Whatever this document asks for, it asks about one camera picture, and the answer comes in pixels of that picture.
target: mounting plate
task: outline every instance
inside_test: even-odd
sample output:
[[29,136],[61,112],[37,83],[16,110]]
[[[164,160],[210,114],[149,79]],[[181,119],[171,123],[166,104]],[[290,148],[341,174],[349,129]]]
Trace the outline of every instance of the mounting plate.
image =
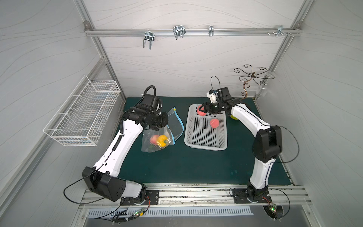
[[[245,195],[246,190],[247,189],[232,189],[232,192],[233,192],[233,202],[236,203],[236,204],[251,203],[247,199],[247,196]],[[261,197],[265,197],[266,199],[268,199],[269,201],[272,202],[271,197],[270,197],[270,193],[268,192],[268,190]],[[262,198],[257,203],[267,203],[267,201]]]
[[[158,205],[159,203],[159,190],[147,190],[146,189],[146,196],[148,196],[150,198],[150,205]],[[123,200],[123,203],[121,204],[121,206],[135,206],[136,204],[132,201],[132,197],[126,197]],[[149,201],[147,198],[145,198],[144,202],[141,204],[138,204],[139,206],[141,205],[149,205]]]

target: red wire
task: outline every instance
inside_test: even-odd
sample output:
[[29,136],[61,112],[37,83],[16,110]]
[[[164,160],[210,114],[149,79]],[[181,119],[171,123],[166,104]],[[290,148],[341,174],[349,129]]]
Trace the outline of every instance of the red wire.
[[148,196],[147,198],[149,199],[149,206],[147,207],[146,211],[150,208],[150,198]]
[[265,197],[262,197],[262,198],[264,198],[269,203],[269,205],[270,205],[270,203],[272,203],[268,199],[266,199]]

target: bracket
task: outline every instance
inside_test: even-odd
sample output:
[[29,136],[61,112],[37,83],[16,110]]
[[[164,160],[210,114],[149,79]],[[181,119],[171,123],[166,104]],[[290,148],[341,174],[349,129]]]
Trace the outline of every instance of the bracket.
[[[150,198],[150,205],[158,205],[159,203],[159,190],[149,190],[146,189],[146,196],[148,196]],[[148,205],[149,201],[145,196],[145,200],[141,203],[141,204],[137,204],[138,206],[140,205]],[[136,205],[133,201],[133,198],[131,197],[126,197],[122,200],[121,198],[121,206],[134,206]]]
[[85,31],[91,31],[91,24],[88,21],[84,21]]
[[177,26],[173,27],[173,32],[174,32],[174,36],[175,36],[176,40],[178,40],[178,36],[181,36],[182,38],[184,38],[184,34],[185,34],[184,25],[177,25]]
[[149,41],[149,50],[151,50],[151,44],[155,40],[155,35],[151,32],[145,32],[144,40],[143,40],[143,48],[145,48],[146,41]]
[[214,35],[214,27],[213,27],[213,25],[210,25],[209,26],[208,31],[209,31],[209,36],[213,36]]
[[244,203],[267,203],[267,201],[265,199],[263,199],[262,197],[265,197],[269,201],[272,201],[271,197],[270,197],[270,193],[269,193],[268,190],[264,191],[263,193],[261,193],[261,195],[256,197],[256,199],[258,199],[258,201],[256,201],[256,202],[251,202],[248,199],[247,189],[232,189],[232,194],[233,194],[233,202],[236,203],[236,204],[241,204],[241,203],[243,203],[243,204]]
[[302,21],[301,20],[298,20],[296,22],[296,24],[294,25],[293,29],[295,29],[295,30],[301,30],[301,24],[302,24]]

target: white plastic basket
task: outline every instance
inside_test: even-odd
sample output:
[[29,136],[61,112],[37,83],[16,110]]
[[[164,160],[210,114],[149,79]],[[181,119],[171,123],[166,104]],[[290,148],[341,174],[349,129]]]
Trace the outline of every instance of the white plastic basket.
[[[192,148],[205,150],[225,150],[227,148],[227,124],[225,113],[205,116],[197,114],[200,104],[189,107],[184,143]],[[218,119],[219,126],[214,129],[209,124],[211,119]]]
[[113,80],[82,81],[43,130],[64,146],[96,146],[120,93]]

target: plastic bag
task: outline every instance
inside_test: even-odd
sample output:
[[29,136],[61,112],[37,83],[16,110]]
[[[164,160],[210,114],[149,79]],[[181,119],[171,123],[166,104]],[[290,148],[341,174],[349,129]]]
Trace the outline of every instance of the plastic bag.
[[168,124],[165,127],[160,128],[159,131],[144,130],[141,151],[151,153],[164,149],[169,145],[174,145],[183,132],[184,125],[174,107],[168,112]]

